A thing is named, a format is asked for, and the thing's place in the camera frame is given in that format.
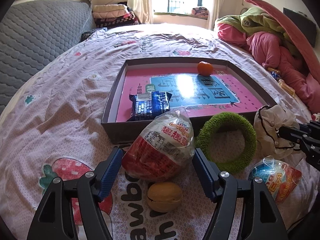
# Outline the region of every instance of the walnut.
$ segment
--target walnut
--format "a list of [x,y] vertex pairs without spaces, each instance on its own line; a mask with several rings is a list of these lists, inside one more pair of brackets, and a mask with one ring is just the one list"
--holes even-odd
[[169,212],[177,208],[182,202],[182,189],[173,182],[159,182],[153,184],[147,194],[147,203],[157,212]]

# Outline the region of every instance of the small bottle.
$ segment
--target small bottle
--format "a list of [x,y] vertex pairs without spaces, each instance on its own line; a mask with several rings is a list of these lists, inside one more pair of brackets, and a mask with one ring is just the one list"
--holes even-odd
[[271,72],[271,75],[272,75],[272,77],[273,77],[275,80],[277,80],[278,82],[279,82],[279,80],[281,79],[281,77],[280,77],[275,71]]
[[292,87],[289,87],[283,79],[279,79],[279,85],[282,87],[283,90],[285,90],[290,96],[294,97],[296,92]]
[[274,68],[271,68],[271,67],[267,68],[267,70],[269,72],[276,72],[278,75],[281,75],[281,71],[280,70],[277,70],[277,69],[274,69]]

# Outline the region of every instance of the folded blanket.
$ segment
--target folded blanket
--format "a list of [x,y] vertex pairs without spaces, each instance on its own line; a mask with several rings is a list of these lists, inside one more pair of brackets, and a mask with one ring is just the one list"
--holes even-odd
[[137,17],[135,17],[134,19],[124,20],[121,22],[105,22],[103,20],[104,19],[96,19],[97,28],[108,27],[108,30],[109,30],[109,29],[116,28],[116,27],[127,26],[127,25],[138,25],[139,24]]
[[112,12],[126,9],[127,7],[123,4],[94,5],[92,12]]
[[109,25],[108,29],[112,29],[112,28],[116,28],[116,27],[122,27],[122,26],[129,26],[129,25],[138,25],[138,24],[139,24],[138,18],[134,18],[133,20],[130,20],[130,21]]
[[132,11],[130,11],[128,14],[123,15],[118,18],[108,18],[108,19],[94,19],[96,26],[98,28],[103,28],[103,27],[109,27],[114,24],[122,23],[122,22],[127,22],[130,20],[135,19],[135,15]]
[[219,23],[229,24],[249,36],[257,32],[268,32],[277,35],[293,56],[302,58],[285,29],[261,8],[252,7],[241,15],[224,16],[216,20],[215,24]]
[[94,19],[106,19],[106,18],[118,18],[128,13],[129,13],[128,10],[125,9],[125,10],[117,10],[117,11],[103,12],[103,13],[93,12],[92,16]]

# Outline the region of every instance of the pillow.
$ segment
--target pillow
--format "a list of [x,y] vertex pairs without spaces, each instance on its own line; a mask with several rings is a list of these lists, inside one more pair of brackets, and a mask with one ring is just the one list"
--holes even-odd
[[273,17],[287,32],[292,42],[295,44],[297,49],[300,51],[304,57],[310,73],[315,78],[315,80],[320,83],[320,63],[313,51],[309,41],[304,36],[304,34],[299,30],[299,28],[290,20],[285,14],[279,11],[273,5],[263,1],[263,0],[245,0],[248,3],[259,6],[271,17]]

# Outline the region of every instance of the cushion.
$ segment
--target cushion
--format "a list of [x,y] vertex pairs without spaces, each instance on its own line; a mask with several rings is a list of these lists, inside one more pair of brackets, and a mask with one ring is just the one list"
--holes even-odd
[[30,77],[95,27],[89,0],[11,6],[0,22],[0,113]]
[[195,7],[192,9],[191,15],[207,19],[209,16],[209,10],[206,7]]

